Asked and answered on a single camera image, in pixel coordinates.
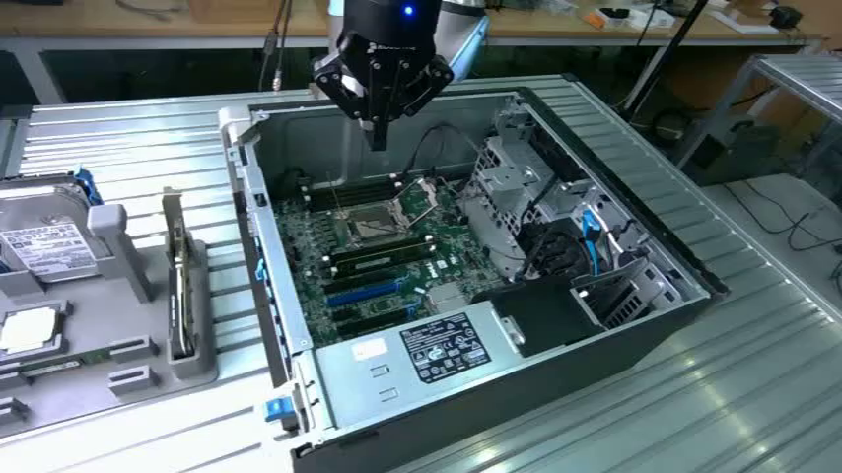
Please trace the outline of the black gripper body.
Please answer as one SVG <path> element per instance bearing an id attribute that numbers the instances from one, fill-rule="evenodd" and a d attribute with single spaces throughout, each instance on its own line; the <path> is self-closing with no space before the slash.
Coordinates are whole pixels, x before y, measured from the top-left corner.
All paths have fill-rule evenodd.
<path id="1" fill-rule="evenodd" d="M 427 62 L 435 55 L 438 17 L 438 1 L 345 1 L 337 48 L 341 52 L 366 51 L 374 43 L 387 50 L 407 52 L 413 58 Z"/>

